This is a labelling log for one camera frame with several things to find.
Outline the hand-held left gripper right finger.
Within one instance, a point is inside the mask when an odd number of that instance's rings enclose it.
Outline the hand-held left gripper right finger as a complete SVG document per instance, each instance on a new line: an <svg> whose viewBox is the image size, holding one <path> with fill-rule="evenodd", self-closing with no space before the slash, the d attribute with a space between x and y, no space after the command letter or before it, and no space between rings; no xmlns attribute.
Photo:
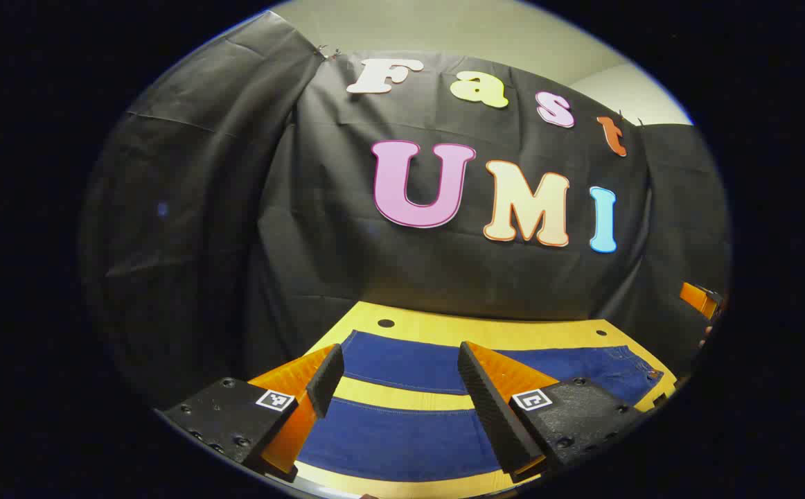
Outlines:
<svg viewBox="0 0 805 499"><path fill-rule="evenodd" d="M469 341L460 344L457 369L498 464L515 483L564 473L646 420L587 377L558 380Z"/></svg>

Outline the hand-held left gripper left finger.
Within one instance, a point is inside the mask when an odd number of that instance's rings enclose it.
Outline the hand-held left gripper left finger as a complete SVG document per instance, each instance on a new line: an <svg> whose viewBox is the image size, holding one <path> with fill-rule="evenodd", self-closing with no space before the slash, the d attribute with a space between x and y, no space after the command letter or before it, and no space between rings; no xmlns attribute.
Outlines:
<svg viewBox="0 0 805 499"><path fill-rule="evenodd" d="M342 348L330 344L249 381L222 377L161 413L229 460L293 481L344 370Z"/></svg>

